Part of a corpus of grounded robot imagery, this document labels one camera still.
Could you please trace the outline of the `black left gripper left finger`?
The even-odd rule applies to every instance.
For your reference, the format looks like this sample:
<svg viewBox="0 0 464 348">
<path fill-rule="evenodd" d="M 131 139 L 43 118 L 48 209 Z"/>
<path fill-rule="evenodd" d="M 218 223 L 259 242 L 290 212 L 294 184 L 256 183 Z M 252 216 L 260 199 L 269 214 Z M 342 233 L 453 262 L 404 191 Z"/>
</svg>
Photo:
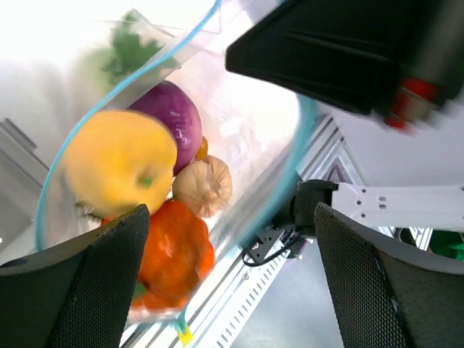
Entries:
<svg viewBox="0 0 464 348">
<path fill-rule="evenodd" d="M 140 205 L 1 266 L 2 347 L 118 347 L 150 215 Z"/>
</svg>

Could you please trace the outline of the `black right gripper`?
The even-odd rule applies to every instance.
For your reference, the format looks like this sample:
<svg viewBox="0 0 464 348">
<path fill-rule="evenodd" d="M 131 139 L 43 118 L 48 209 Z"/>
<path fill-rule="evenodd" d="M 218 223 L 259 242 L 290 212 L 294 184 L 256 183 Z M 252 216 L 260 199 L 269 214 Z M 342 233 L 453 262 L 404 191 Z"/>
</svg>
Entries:
<svg viewBox="0 0 464 348">
<path fill-rule="evenodd" d="M 463 2 L 284 1 L 227 48 L 225 68 L 348 112 L 389 110 L 390 128 L 431 124 L 463 87 Z"/>
</svg>

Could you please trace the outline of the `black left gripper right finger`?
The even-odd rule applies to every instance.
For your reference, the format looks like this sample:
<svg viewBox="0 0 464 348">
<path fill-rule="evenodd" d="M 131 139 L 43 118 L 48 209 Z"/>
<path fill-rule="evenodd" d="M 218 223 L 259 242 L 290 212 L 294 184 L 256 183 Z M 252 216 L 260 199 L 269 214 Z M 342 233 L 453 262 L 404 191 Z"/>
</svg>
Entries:
<svg viewBox="0 0 464 348">
<path fill-rule="evenodd" d="M 320 203 L 315 230 L 345 347 L 462 347 L 463 263 Z"/>
</svg>

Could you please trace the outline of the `orange toy pumpkin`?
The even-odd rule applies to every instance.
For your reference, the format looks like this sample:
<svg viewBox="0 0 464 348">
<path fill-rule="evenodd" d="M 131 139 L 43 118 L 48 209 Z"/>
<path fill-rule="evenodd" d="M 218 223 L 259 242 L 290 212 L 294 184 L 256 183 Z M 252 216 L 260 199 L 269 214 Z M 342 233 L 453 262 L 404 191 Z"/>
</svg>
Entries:
<svg viewBox="0 0 464 348">
<path fill-rule="evenodd" d="M 158 313 L 181 309 L 214 262 L 206 223 L 183 203 L 166 201 L 151 216 L 130 307 Z"/>
</svg>

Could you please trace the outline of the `yellow toy lemon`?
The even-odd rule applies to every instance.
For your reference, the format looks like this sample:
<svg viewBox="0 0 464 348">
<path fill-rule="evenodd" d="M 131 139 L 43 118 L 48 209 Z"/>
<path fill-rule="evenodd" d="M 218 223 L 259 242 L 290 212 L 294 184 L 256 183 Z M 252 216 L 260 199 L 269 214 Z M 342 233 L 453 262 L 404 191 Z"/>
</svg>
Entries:
<svg viewBox="0 0 464 348">
<path fill-rule="evenodd" d="M 60 165 L 77 203 L 111 219 L 140 204 L 155 213 L 170 192 L 177 154 L 175 139 L 160 121 L 106 110 L 85 122 Z"/>
</svg>

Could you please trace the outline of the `white toy garlic bulb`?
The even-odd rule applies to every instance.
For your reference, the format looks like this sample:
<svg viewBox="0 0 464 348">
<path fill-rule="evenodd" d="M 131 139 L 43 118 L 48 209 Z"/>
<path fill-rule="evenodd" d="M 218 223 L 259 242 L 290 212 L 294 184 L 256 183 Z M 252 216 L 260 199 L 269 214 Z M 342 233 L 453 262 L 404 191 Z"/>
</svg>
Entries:
<svg viewBox="0 0 464 348">
<path fill-rule="evenodd" d="M 211 218 L 227 207 L 232 190 L 227 164 L 210 155 L 182 169 L 172 187 L 174 200 L 184 203 L 199 218 Z"/>
</svg>

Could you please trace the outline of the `clear zip top bag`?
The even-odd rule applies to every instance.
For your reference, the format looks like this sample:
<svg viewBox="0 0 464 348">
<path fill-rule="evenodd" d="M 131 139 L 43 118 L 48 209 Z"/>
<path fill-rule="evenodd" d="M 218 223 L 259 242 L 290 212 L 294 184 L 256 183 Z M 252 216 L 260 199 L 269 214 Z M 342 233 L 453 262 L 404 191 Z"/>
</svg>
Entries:
<svg viewBox="0 0 464 348">
<path fill-rule="evenodd" d="M 194 101 L 211 155 L 230 169 L 233 191 L 228 206 L 206 223 L 213 226 L 229 211 L 244 215 L 256 208 L 257 227 L 277 207 L 277 198 L 302 155 L 314 116 L 315 102 L 294 92 L 225 70 L 225 50 L 250 29 L 275 1 L 64 1 L 59 28 L 40 50 L 63 74 L 66 102 L 52 122 L 59 128 L 50 155 L 60 155 L 67 137 L 97 109 L 132 104 L 155 83 L 168 80 Z M 143 39 L 164 47 L 146 64 L 144 75 L 132 73 L 116 85 L 102 67 L 111 54 L 112 30 L 134 11 L 134 29 Z"/>
</svg>

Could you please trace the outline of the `purple toy onion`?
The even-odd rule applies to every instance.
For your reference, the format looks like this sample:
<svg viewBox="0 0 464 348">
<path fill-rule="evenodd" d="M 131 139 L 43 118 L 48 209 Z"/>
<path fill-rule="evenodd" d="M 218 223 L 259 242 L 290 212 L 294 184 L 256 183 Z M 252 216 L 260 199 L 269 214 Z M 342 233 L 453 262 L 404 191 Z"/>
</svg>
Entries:
<svg viewBox="0 0 464 348">
<path fill-rule="evenodd" d="M 175 175 L 192 161 L 202 143 L 202 121 L 196 105 L 180 87 L 164 80 L 129 109 L 158 119 L 172 133 L 178 148 Z"/>
</svg>

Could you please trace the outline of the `toy pineapple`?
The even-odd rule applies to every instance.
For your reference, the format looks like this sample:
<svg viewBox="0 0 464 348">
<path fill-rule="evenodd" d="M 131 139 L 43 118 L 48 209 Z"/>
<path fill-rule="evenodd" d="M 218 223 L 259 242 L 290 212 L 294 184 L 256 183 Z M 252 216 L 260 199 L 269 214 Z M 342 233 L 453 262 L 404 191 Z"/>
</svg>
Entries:
<svg viewBox="0 0 464 348">
<path fill-rule="evenodd" d="M 144 66 L 164 47 L 158 40 L 145 40 L 135 31 L 140 17 L 132 10 L 115 26 L 111 35 L 111 54 L 101 71 L 108 74 L 108 83 L 116 85 L 123 78 Z"/>
</svg>

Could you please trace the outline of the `yellow toy ginger root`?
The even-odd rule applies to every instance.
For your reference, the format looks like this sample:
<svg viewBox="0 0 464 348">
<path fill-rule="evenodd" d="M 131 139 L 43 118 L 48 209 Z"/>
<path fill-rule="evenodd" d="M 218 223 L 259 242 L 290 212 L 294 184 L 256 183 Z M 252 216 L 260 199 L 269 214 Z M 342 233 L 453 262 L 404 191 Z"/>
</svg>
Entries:
<svg viewBox="0 0 464 348">
<path fill-rule="evenodd" d="M 203 160 L 208 155 L 208 142 L 207 139 L 203 136 L 200 143 L 200 147 L 195 155 L 196 160 Z"/>
</svg>

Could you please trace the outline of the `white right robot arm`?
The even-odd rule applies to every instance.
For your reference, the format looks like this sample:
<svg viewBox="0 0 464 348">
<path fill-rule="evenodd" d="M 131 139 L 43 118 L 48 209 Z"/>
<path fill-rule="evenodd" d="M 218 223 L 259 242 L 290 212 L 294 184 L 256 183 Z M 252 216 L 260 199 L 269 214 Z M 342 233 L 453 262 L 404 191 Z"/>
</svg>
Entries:
<svg viewBox="0 0 464 348">
<path fill-rule="evenodd" d="M 289 165 L 326 104 L 370 186 L 333 208 L 366 226 L 463 230 L 463 3 L 284 1 L 233 42 L 226 70 L 296 93 Z"/>
</svg>

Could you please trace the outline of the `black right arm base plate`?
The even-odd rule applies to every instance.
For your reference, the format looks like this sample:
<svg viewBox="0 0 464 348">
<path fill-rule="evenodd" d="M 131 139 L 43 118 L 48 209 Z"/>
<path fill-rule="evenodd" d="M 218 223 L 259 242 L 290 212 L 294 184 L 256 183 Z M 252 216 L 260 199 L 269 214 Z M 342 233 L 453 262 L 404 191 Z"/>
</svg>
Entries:
<svg viewBox="0 0 464 348">
<path fill-rule="evenodd" d="M 251 268 L 263 266 L 279 257 L 300 259 L 307 242 L 315 239 L 314 228 L 282 229 L 270 225 L 261 230 L 249 246 L 242 249 L 241 258 Z"/>
</svg>

